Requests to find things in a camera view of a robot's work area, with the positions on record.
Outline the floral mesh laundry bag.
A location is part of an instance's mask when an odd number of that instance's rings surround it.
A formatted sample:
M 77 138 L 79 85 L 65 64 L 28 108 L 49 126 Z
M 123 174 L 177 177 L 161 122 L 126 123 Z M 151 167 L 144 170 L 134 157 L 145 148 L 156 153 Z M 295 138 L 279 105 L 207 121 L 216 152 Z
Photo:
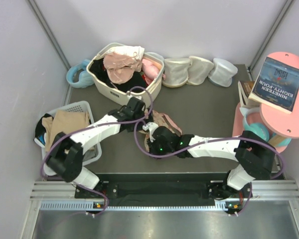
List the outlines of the floral mesh laundry bag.
M 178 136 L 182 135 L 182 130 L 175 124 L 175 122 L 165 113 L 158 113 L 157 111 L 152 111 L 153 122 L 158 124 L 158 126 L 167 127 L 172 133 Z M 148 140 L 150 138 L 149 133 L 143 130 L 140 133 L 145 134 L 144 145 L 147 152 L 150 151 Z

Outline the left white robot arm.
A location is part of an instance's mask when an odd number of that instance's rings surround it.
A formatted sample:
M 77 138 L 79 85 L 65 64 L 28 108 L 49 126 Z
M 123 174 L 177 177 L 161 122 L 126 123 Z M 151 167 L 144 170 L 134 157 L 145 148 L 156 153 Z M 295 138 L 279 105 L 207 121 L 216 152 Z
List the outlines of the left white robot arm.
M 145 108 L 142 100 L 132 97 L 126 105 L 108 112 L 86 128 L 69 134 L 59 133 L 46 153 L 44 164 L 64 182 L 81 185 L 91 197 L 99 197 L 103 185 L 97 175 L 83 166 L 84 154 L 112 135 L 131 131 L 137 120 L 144 119 Z

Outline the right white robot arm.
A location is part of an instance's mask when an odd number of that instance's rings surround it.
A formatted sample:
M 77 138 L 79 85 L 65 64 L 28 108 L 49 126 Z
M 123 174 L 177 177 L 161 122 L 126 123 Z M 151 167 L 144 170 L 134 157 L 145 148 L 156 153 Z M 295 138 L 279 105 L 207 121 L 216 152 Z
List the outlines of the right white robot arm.
M 156 158 L 175 155 L 179 158 L 215 157 L 236 161 L 238 166 L 228 172 L 223 192 L 236 196 L 254 180 L 269 180 L 275 158 L 274 148 L 252 131 L 241 136 L 208 138 L 193 134 L 177 135 L 165 126 L 149 128 L 149 152 Z

